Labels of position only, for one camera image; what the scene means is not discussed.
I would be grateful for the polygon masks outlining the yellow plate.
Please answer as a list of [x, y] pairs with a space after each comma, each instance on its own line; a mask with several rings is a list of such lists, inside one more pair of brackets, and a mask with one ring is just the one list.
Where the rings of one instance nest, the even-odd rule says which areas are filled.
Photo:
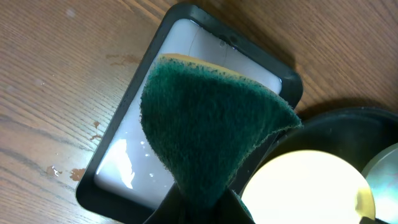
[[242, 201], [255, 223], [359, 223], [374, 220], [374, 198], [351, 164], [327, 152], [302, 150], [264, 164]]

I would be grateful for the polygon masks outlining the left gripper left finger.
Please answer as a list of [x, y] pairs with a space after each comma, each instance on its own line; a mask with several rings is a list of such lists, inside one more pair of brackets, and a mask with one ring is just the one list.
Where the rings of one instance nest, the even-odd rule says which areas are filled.
[[184, 224], [185, 201], [179, 191], [178, 185], [168, 191], [162, 203], [144, 224]]

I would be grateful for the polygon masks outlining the green yellow sponge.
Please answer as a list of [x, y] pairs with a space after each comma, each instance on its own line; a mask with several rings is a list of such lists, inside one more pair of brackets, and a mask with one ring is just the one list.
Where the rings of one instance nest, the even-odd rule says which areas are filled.
[[301, 120], [279, 95], [244, 75], [162, 54], [141, 95], [146, 139], [193, 210], [208, 210], [270, 135]]

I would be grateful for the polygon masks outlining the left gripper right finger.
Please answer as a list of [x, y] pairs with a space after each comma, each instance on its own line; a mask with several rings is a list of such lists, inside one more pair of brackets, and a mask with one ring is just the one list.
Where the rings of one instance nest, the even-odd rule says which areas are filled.
[[216, 224], [254, 224], [236, 194], [227, 189], [217, 201], [214, 211]]

